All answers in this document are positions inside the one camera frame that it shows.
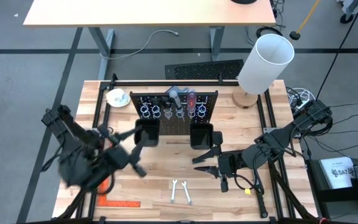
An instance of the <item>wooden stand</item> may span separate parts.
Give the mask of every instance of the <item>wooden stand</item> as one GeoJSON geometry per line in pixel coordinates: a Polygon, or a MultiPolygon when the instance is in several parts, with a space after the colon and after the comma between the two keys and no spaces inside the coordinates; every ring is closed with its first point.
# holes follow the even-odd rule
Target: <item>wooden stand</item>
{"type": "Polygon", "coordinates": [[[257,95],[252,95],[245,92],[241,87],[237,86],[233,90],[232,94],[233,103],[243,109],[247,109],[256,104],[258,100],[257,95]]]}

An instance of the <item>light wood desk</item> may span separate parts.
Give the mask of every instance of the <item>light wood desk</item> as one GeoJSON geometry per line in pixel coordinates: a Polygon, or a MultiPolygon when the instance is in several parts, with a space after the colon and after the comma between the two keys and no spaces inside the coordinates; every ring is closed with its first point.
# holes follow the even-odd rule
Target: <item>light wood desk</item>
{"type": "MultiPolygon", "coordinates": [[[[34,0],[24,21],[29,27],[88,27],[105,57],[110,56],[114,30],[109,30],[106,41],[101,26],[211,26],[214,61],[219,60],[224,26],[274,24],[269,0],[248,5],[230,0],[34,0]]],[[[107,66],[102,58],[100,80],[107,66]]]]}
{"type": "MultiPolygon", "coordinates": [[[[80,98],[76,114],[76,122],[84,128],[91,128],[98,96],[99,81],[86,81],[80,98]]],[[[122,86],[125,92],[165,92],[169,86],[122,86]]],[[[245,149],[254,143],[254,139],[262,134],[257,106],[240,109],[231,100],[233,86],[191,86],[196,91],[219,92],[218,100],[213,111],[211,123],[215,131],[223,133],[223,151],[245,149]]],[[[278,127],[284,127],[293,118],[288,104],[287,93],[283,80],[276,80],[270,87],[273,109],[278,127]]],[[[269,123],[269,116],[264,103],[265,117],[269,123]]],[[[104,106],[101,108],[99,123],[103,121],[104,106]]],[[[123,132],[134,127],[139,116],[132,103],[123,108],[111,108],[108,125],[115,131],[123,132]]],[[[134,147],[133,138],[122,142],[131,150],[134,147]]],[[[300,151],[300,145],[294,142],[294,147],[300,151]]],[[[256,221],[261,219],[255,192],[245,195],[239,190],[233,179],[229,179],[229,192],[221,193],[220,180],[211,174],[194,170],[198,166],[215,166],[217,159],[208,159],[204,163],[193,165],[191,159],[205,151],[192,150],[189,136],[160,136],[157,147],[144,148],[140,165],[148,175],[140,179],[131,167],[116,172],[116,184],[113,191],[106,197],[99,197],[94,218],[107,217],[108,220],[194,220],[194,221],[256,221]],[[172,179],[178,182],[186,180],[193,205],[187,205],[186,195],[180,183],[177,184],[175,203],[170,203],[172,179]],[[124,200],[138,201],[140,208],[106,207],[106,201],[124,200]]],[[[311,193],[305,163],[302,157],[284,156],[289,185],[299,201],[313,215],[317,215],[316,206],[311,193]]],[[[276,216],[269,168],[265,164],[258,169],[265,187],[264,201],[269,216],[276,216]]],[[[253,181],[250,169],[241,169],[239,174],[253,181]]],[[[244,187],[247,184],[240,180],[244,187]]],[[[76,193],[76,187],[66,189],[60,185],[53,216],[59,216],[71,203],[76,193]]],[[[284,216],[288,216],[285,197],[280,189],[280,197],[284,216]]],[[[89,196],[85,201],[87,214],[89,196]]]]}

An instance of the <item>table leg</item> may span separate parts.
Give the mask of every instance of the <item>table leg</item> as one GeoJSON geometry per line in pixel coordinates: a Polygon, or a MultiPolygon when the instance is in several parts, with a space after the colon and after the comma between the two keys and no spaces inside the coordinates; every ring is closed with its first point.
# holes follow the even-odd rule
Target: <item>table leg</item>
{"type": "MultiPolygon", "coordinates": [[[[89,27],[89,31],[100,50],[100,53],[104,57],[110,57],[110,49],[114,40],[114,29],[109,29],[107,32],[106,38],[103,37],[103,34],[99,27],[89,27]]],[[[109,59],[102,58],[100,62],[100,69],[98,80],[107,79],[109,69],[109,59]]]]}
{"type": "Polygon", "coordinates": [[[210,27],[209,31],[211,33],[212,61],[216,62],[219,60],[219,50],[221,49],[224,26],[210,27]]]}

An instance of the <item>floor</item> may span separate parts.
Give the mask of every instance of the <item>floor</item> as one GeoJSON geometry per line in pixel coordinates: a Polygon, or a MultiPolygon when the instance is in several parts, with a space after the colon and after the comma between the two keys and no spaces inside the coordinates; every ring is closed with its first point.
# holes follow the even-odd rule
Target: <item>floor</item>
{"type": "MultiPolygon", "coordinates": [[[[314,1],[286,0],[283,13],[283,34],[296,30],[314,1]]],[[[22,23],[29,10],[30,0],[0,0],[0,223],[15,222],[29,183],[35,158],[45,127],[40,119],[45,108],[55,99],[68,54],[9,54],[9,49],[70,49],[76,29],[30,29],[22,23]]],[[[340,24],[341,6],[335,0],[322,1],[309,23],[301,32],[301,39],[294,42],[296,49],[336,49],[350,24],[340,24]]],[[[157,34],[148,48],[209,48],[207,27],[115,27],[115,49],[139,49],[157,29],[173,29],[179,37],[157,34]]],[[[257,27],[250,27],[249,34],[256,40],[257,27]]],[[[224,48],[249,48],[243,27],[227,27],[223,38],[224,48]]],[[[95,49],[90,33],[82,31],[79,49],[95,49]]],[[[344,44],[344,48],[358,48],[358,20],[344,44]]],[[[334,54],[296,54],[294,61],[280,75],[287,86],[302,87],[317,94],[334,54]]],[[[247,58],[247,54],[221,54],[221,60],[247,58]]],[[[120,79],[164,79],[164,65],[174,63],[207,62],[210,54],[139,54],[111,64],[110,74],[120,79]]],[[[62,103],[75,114],[84,80],[98,77],[98,54],[76,54],[65,88],[62,103]]],[[[327,105],[358,103],[358,54],[340,54],[323,88],[321,98],[327,105]]],[[[333,108],[336,121],[358,113],[357,106],[333,108]]],[[[358,116],[338,124],[335,131],[358,130],[358,116]]],[[[330,134],[320,140],[335,149],[358,144],[358,133],[330,134]]],[[[313,159],[341,156],[322,150],[308,140],[313,159]]],[[[52,138],[47,157],[57,147],[52,138]]],[[[358,147],[343,151],[358,157],[358,147]]],[[[54,164],[42,173],[27,221],[48,220],[57,195],[59,176],[54,164]]],[[[340,204],[332,208],[331,215],[344,215],[358,205],[340,204]]],[[[337,221],[358,222],[351,213],[337,221]]]]}

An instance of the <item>desk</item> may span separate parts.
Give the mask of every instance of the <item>desk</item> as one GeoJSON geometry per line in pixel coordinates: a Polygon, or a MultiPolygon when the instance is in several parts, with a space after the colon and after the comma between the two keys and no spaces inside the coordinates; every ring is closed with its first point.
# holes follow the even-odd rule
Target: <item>desk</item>
{"type": "MultiPolygon", "coordinates": [[[[242,5],[230,0],[34,0],[24,21],[29,27],[88,27],[101,54],[110,56],[114,30],[106,39],[101,26],[211,26],[212,60],[219,60],[224,26],[270,26],[269,0],[242,5]]],[[[99,79],[108,61],[102,58],[99,79]]]]}
{"type": "MultiPolygon", "coordinates": [[[[117,86],[125,92],[165,92],[170,86],[131,86],[131,81],[124,81],[125,86],[117,86]]],[[[84,128],[91,128],[95,106],[98,97],[100,81],[85,81],[76,114],[76,122],[84,128]]],[[[215,131],[223,133],[223,151],[245,149],[254,143],[254,139],[262,134],[257,106],[249,109],[240,109],[231,100],[233,86],[190,86],[196,91],[219,92],[211,123],[215,131]]],[[[292,121],[291,109],[288,104],[287,93],[283,80],[276,80],[270,87],[270,96],[278,127],[283,127],[292,121]]],[[[99,123],[103,122],[104,107],[101,108],[99,123]]],[[[115,131],[123,132],[134,127],[139,116],[132,103],[123,108],[111,108],[108,125],[115,131]]],[[[134,140],[129,138],[122,145],[131,150],[134,140]]],[[[294,147],[300,151],[300,145],[295,142],[294,147]]],[[[101,200],[98,198],[94,219],[100,216],[108,220],[194,220],[194,221],[256,221],[261,219],[259,206],[254,192],[245,195],[239,190],[233,179],[229,179],[229,192],[221,193],[220,180],[212,175],[194,170],[197,166],[216,165],[216,158],[208,159],[204,163],[193,165],[191,159],[205,153],[192,150],[189,136],[161,136],[158,147],[144,148],[140,164],[148,175],[140,179],[131,167],[116,172],[116,185],[113,191],[101,200]],[[179,182],[186,180],[193,205],[186,202],[183,187],[177,184],[175,203],[170,203],[172,179],[179,182]],[[117,208],[101,206],[106,200],[139,201],[140,208],[117,208]]],[[[316,206],[311,193],[305,162],[302,157],[292,157],[285,154],[284,161],[290,187],[299,201],[313,215],[317,216],[316,206]]],[[[269,216],[276,215],[276,205],[273,199],[272,185],[267,164],[258,169],[260,178],[265,187],[264,201],[269,216]]],[[[253,181],[251,170],[239,170],[240,175],[253,181]]],[[[66,189],[60,185],[53,216],[60,215],[70,204],[79,191],[76,187],[66,189]]],[[[288,216],[285,197],[280,189],[284,216],[288,216]]],[[[89,196],[85,200],[84,212],[87,214],[89,196]]]]}

